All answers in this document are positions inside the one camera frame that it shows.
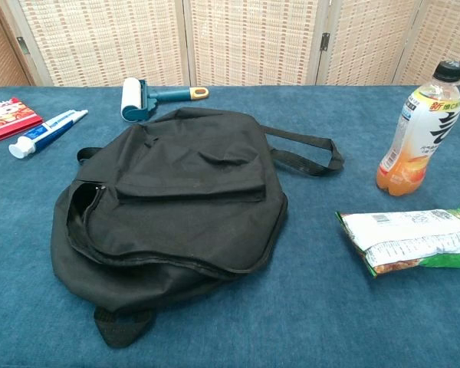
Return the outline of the red spiral desk calendar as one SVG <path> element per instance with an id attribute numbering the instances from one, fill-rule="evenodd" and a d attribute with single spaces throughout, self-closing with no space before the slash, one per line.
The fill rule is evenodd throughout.
<path id="1" fill-rule="evenodd" d="M 42 123 L 34 110 L 16 97 L 0 102 L 0 141 Z"/>

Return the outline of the teal lint roller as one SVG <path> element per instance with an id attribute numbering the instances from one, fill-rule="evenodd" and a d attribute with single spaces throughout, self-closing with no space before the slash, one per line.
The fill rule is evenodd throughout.
<path id="1" fill-rule="evenodd" d="M 129 123 L 147 121 L 159 103 L 202 100 L 208 97 L 209 90 L 206 87 L 157 90 L 145 80 L 128 77 L 123 82 L 120 115 Z"/>

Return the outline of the blue table cloth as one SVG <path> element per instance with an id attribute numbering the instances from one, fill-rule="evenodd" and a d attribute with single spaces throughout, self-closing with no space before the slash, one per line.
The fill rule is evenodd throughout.
<path id="1" fill-rule="evenodd" d="M 119 87 L 1 87 L 43 118 L 88 115 L 19 160 L 0 142 L 0 368 L 460 368 L 460 269 L 412 268 L 374 278 L 336 212 L 460 205 L 460 117 L 424 183 L 392 197 L 376 187 L 411 87 L 212 87 L 200 107 L 234 110 L 278 129 L 331 138 L 343 171 L 317 178 L 282 166 L 287 222 L 268 266 L 159 312 L 125 349 L 100 337 L 91 304 L 54 276 L 54 203 L 77 151 L 126 129 Z"/>

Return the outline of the green white snack packet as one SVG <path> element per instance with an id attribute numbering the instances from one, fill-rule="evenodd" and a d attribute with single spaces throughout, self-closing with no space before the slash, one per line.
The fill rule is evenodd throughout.
<path id="1" fill-rule="evenodd" d="M 460 207 L 336 217 L 372 276 L 407 268 L 460 268 Z"/>

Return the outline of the orange drink bottle black cap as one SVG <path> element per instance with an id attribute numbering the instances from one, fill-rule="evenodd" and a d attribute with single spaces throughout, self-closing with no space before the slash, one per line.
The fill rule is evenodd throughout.
<path id="1" fill-rule="evenodd" d="M 391 196 L 415 192 L 429 161 L 460 115 L 460 61 L 441 61 L 432 79 L 406 99 L 396 132 L 379 163 L 376 185 Z"/>

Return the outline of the blue white toothpaste tube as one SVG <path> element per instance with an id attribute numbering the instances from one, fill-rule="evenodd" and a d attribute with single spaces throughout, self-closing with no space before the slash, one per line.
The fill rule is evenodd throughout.
<path id="1" fill-rule="evenodd" d="M 68 110 L 29 130 L 8 146 L 17 159 L 39 152 L 88 114 L 88 110 Z"/>

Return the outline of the black fabric backpack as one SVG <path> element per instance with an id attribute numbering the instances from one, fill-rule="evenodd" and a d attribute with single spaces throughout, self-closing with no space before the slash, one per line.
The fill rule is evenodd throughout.
<path id="1" fill-rule="evenodd" d="M 331 139 L 191 107 L 135 123 L 77 159 L 54 207 L 51 262 L 95 306 L 112 348 L 135 342 L 161 307 L 268 263 L 288 210 L 275 163 L 309 176 L 344 163 Z"/>

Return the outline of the woven folding screen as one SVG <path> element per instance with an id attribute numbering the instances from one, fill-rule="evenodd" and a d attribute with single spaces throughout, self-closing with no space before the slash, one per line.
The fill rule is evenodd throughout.
<path id="1" fill-rule="evenodd" d="M 460 0 L 0 0 L 0 87 L 420 84 Z"/>

